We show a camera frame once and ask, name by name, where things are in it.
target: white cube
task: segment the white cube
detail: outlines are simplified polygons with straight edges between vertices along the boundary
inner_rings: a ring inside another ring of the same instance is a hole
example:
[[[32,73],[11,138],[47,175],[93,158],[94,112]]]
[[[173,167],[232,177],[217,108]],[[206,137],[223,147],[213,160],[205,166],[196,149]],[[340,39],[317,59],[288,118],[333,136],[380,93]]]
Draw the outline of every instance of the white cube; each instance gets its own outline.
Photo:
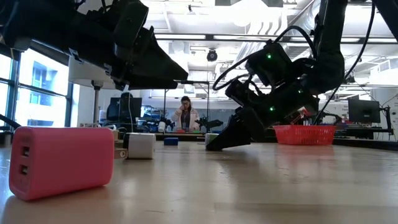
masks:
[[[129,133],[128,158],[153,159],[156,143],[155,134]]]
[[[218,134],[206,133],[205,136],[205,145],[207,146],[212,140],[214,140]]]

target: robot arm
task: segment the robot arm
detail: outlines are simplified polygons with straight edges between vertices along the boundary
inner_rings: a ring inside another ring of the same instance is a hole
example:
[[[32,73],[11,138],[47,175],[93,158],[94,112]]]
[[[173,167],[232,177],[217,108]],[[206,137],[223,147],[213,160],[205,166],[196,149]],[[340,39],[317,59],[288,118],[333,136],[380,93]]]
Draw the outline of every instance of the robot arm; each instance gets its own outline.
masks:
[[[268,127],[303,106],[318,111],[318,99],[313,95],[336,88],[343,81],[345,63],[340,43],[347,4],[348,0],[321,1],[311,46],[313,58],[292,62],[277,43],[282,36],[274,42],[269,40],[262,50],[247,58],[249,80],[241,83],[235,79],[226,89],[226,95],[241,106],[223,132],[206,146],[208,150],[250,144],[252,139],[260,141]],[[253,75],[265,86],[271,85],[270,94],[257,95],[249,89]]]
[[[119,90],[176,88],[188,73],[159,47],[153,27],[142,27],[148,11],[138,0],[114,0],[86,15],[74,0],[0,0],[0,32],[11,49],[34,41],[99,66]]]

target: dark hair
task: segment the dark hair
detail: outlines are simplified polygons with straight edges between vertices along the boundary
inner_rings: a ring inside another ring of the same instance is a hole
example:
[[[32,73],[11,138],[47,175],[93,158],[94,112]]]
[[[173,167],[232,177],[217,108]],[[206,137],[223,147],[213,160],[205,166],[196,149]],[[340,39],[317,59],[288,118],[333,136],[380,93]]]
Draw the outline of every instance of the dark hair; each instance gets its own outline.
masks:
[[[181,103],[182,103],[183,101],[188,101],[188,102],[189,102],[189,108],[188,108],[188,110],[191,111],[191,109],[192,109],[191,99],[190,99],[189,97],[187,97],[187,96],[183,96],[183,97],[181,98]]]

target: red plastic basket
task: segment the red plastic basket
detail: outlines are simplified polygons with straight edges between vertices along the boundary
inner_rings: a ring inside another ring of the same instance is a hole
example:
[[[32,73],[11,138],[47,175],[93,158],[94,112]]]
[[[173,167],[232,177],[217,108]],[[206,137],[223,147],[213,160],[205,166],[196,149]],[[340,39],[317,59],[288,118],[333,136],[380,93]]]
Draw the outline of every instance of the red plastic basket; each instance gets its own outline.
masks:
[[[274,126],[279,144],[330,145],[333,143],[336,126]]]

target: person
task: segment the person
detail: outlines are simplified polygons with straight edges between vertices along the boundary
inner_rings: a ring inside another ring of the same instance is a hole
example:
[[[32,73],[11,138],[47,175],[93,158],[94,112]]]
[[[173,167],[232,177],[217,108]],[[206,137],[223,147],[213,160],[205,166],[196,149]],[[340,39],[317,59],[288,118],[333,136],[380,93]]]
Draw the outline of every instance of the person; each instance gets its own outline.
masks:
[[[197,131],[199,124],[195,121],[199,119],[198,111],[192,108],[191,99],[187,96],[181,98],[181,106],[172,116],[176,128],[184,131]]]

